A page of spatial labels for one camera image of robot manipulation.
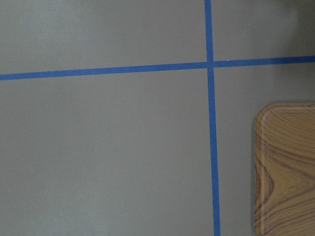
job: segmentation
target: gray floor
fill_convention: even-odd
[[[203,0],[0,6],[0,74],[206,61]],[[214,58],[315,55],[314,10],[212,0]],[[221,235],[254,236],[256,114],[314,76],[215,69]],[[214,235],[206,69],[0,81],[0,111],[1,236]]]

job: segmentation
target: wooden tray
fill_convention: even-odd
[[[315,104],[275,104],[256,119],[255,231],[315,236]]]

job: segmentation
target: brown tray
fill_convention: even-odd
[[[315,104],[275,104],[256,119],[255,231],[315,236]]]

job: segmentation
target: blue tape line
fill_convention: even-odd
[[[214,235],[221,235],[211,0],[205,0]]]
[[[310,62],[315,62],[315,56],[245,59],[245,60],[220,60],[220,61],[214,62],[214,67],[218,68],[218,67],[294,64],[294,63],[310,63]]]
[[[205,69],[205,68],[207,68],[206,62],[192,62],[192,63],[178,63],[178,64],[96,68],[96,69],[44,71],[44,72],[30,72],[30,73],[18,73],[18,74],[3,74],[3,75],[0,75],[0,81],[1,80],[49,78],[49,77],[82,76],[82,75],[136,73],[136,72],[166,71],[166,70]]]

